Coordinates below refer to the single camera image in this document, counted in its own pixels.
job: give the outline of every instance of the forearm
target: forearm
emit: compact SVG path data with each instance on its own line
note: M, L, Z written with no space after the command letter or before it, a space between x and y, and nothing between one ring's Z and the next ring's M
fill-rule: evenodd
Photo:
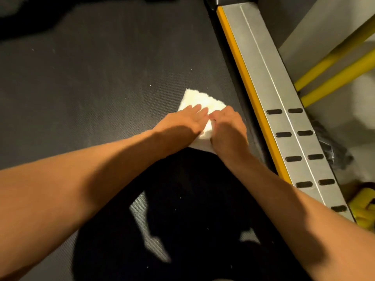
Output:
M0 277L44 258L162 156L147 131L0 171Z
M254 196L313 279L371 278L371 264L375 264L372 233L281 180L251 156L227 166Z

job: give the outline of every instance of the yellow bar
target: yellow bar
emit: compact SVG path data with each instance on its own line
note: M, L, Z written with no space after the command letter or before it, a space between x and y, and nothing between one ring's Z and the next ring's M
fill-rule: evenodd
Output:
M301 98L304 107L315 103L375 67L375 49L361 57L331 79Z
M335 64L341 57L350 50L360 45L372 34L375 33L375 15L369 18L363 25L357 28L350 36L334 48L326 57L324 57L316 66L303 75L295 84L297 91L308 85L316 79L321 73Z
M256 118L258 119L260 128L262 130L263 136L265 138L265 141L267 143L268 149L271 153L273 162L275 164L276 170L279 174L279 176L285 180L286 182L292 184L292 181L290 180L288 170L285 166L284 160L280 154L279 148L276 144L275 138L273 137L271 127L268 124L267 118L265 116L265 113L263 111L262 105L260 104L260 100L258 98L258 95L256 94L253 82L251 81L249 72L247 71L245 62L243 61L240 49L237 46L237 42L234 38L233 32L231 30L231 27L229 25L229 22L227 20L227 17L225 16L224 9L222 7L218 7L217 14L221 23L221 26L223 27L223 31L225 34L225 37L227 38L227 41L229 43L229 47L232 51L234 60L236 61L238 70L240 72L242 81L245 85L247 95L250 98L251 105L254 109Z

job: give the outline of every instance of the treadmill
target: treadmill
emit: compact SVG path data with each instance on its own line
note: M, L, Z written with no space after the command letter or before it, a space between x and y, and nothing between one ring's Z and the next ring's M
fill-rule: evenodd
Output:
M271 170L353 220L254 1L21 3L0 18L0 168L148 130L191 88L241 114L252 154ZM216 155L187 148L22 280L296 275L308 279L241 183Z

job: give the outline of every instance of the towel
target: towel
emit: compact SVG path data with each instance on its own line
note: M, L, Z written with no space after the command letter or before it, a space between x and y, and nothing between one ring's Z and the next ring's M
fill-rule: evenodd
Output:
M187 89L181 100L179 111L189 105L195 106L197 104L201 104L202 108L209 108L209 114L214 110L222 110L226 107L222 101L216 100L213 97L210 97L208 94L193 89ZM209 120L203 132L194 140L193 143L190 144L189 147L216 154L210 142L211 135L212 125L211 121Z

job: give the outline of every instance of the treadmill side rail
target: treadmill side rail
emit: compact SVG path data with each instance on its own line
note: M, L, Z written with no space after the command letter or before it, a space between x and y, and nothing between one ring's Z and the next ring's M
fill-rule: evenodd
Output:
M256 4L217 13L279 176L354 221Z

